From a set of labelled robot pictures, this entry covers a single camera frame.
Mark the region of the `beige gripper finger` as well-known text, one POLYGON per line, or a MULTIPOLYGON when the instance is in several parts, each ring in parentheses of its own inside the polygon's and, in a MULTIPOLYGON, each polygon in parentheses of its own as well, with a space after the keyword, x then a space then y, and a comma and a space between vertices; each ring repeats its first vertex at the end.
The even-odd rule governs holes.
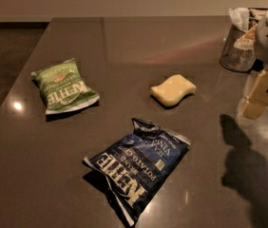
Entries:
POLYGON ((254 48, 256 28, 256 26, 251 27, 234 43, 234 47, 242 50, 252 50, 254 48))
POLYGON ((239 101, 239 114, 258 119, 268 109, 268 64, 260 72, 252 71, 247 77, 243 96, 239 101))

